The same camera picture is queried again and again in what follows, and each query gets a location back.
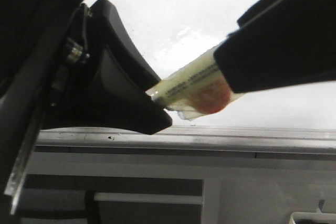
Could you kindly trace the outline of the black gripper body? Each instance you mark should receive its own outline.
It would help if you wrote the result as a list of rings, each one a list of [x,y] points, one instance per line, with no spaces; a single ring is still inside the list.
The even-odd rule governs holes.
[[[1,0],[1,134],[22,135],[83,0]]]

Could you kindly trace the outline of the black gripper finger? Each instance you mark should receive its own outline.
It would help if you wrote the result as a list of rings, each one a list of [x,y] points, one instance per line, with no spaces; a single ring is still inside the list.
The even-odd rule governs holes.
[[[106,45],[125,74],[142,90],[156,85],[161,78],[142,57],[109,0],[97,0],[90,7],[89,21],[92,39]]]
[[[259,0],[214,52],[235,93],[335,80],[335,0]]]
[[[152,135],[172,125],[171,117],[125,73],[108,47],[97,67],[85,66],[65,96],[46,114],[42,128],[107,127]]]

